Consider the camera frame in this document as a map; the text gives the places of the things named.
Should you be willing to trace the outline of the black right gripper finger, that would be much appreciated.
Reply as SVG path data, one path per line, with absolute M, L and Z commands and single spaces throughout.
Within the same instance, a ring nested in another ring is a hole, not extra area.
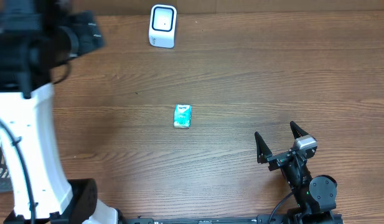
M 309 133 L 307 133 L 305 130 L 300 128 L 294 121 L 290 122 L 290 127 L 293 133 L 294 139 L 309 135 Z
M 271 150 L 258 132 L 255 132 L 255 141 L 257 147 L 257 162 L 261 164 L 267 163 L 268 158 L 273 155 Z

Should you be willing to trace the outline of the teal tissue pack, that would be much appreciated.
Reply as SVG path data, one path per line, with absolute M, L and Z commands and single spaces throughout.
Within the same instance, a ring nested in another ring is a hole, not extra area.
M 191 112 L 191 105 L 176 105 L 174 110 L 174 127 L 190 128 Z

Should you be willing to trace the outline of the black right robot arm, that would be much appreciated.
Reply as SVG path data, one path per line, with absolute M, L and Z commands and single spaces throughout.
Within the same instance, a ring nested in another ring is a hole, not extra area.
M 256 132 L 257 162 L 268 164 L 270 171 L 280 170 L 291 192 L 273 209 L 268 217 L 259 218 L 267 223 L 343 223 L 336 208 L 337 182 L 329 175 L 312 177 L 307 161 L 317 151 L 317 140 L 290 122 L 294 143 L 288 151 L 274 155 L 262 136 Z

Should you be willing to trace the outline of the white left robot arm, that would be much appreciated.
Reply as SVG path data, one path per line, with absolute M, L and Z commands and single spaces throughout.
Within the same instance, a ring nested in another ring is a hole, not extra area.
M 0 15 L 0 142 L 14 208 L 6 223 L 120 223 L 93 179 L 67 179 L 53 118 L 53 68 L 103 46 L 90 11 L 70 1 L 4 1 Z

